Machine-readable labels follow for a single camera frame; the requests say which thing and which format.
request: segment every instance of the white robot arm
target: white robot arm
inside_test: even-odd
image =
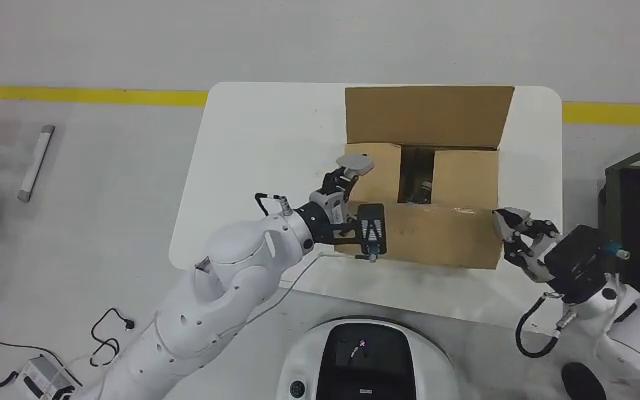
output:
[[[522,354],[548,354],[569,324],[578,325],[594,339],[596,355],[619,376],[640,379],[640,293],[621,284],[615,266],[629,252],[603,237],[602,232],[579,225],[562,236],[551,221],[531,219],[528,211],[501,208],[493,212],[496,232],[504,243],[504,258],[520,267],[534,282],[546,283],[545,293],[518,323],[516,344]],[[531,239],[527,245],[522,237]],[[547,297],[561,298],[564,315],[554,337],[542,350],[524,349],[520,333],[526,319]]]
[[[74,399],[159,400],[184,377],[202,368],[229,344],[249,314],[277,290],[282,273],[296,265],[315,243],[360,244],[375,261],[386,252],[384,210],[364,204],[347,215],[353,185],[373,168],[370,158],[344,156],[326,174],[322,188],[292,210],[284,196],[258,193],[265,218],[218,231],[208,257],[185,273],[156,312],[151,325],[107,370],[104,379]],[[269,215],[262,199],[280,203]],[[355,237],[335,232],[355,231]]]

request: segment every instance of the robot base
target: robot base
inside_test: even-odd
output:
[[[459,400],[445,353],[400,325],[348,318],[305,333],[287,355],[276,399]]]

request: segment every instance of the yellow floor stripe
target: yellow floor stripe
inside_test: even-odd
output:
[[[566,124],[640,125],[640,104],[567,102],[562,111]]]
[[[1,87],[0,100],[204,107],[206,91]],[[567,124],[640,126],[640,104],[565,102]]]
[[[0,87],[0,100],[204,107],[207,92],[187,90]]]

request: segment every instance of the open cardboard box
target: open cardboard box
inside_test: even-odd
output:
[[[385,258],[425,265],[495,269],[501,241],[498,145],[511,86],[357,87],[345,90],[347,153],[375,168],[351,193],[385,206]],[[431,204],[412,193],[431,182]],[[355,254],[352,246],[336,246]]]

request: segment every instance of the table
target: table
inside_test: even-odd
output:
[[[211,89],[169,249],[176,268],[201,260],[218,228],[261,218],[255,192],[285,194],[292,206],[307,201],[343,152],[349,86],[367,85],[220,83]],[[562,104],[552,90],[516,87],[500,144],[499,185],[500,206],[528,209],[562,227]],[[312,259],[288,270],[281,286]],[[513,328],[547,287],[504,261],[490,271],[326,258],[296,289]],[[561,313],[559,302],[546,302],[525,330],[550,334]]]

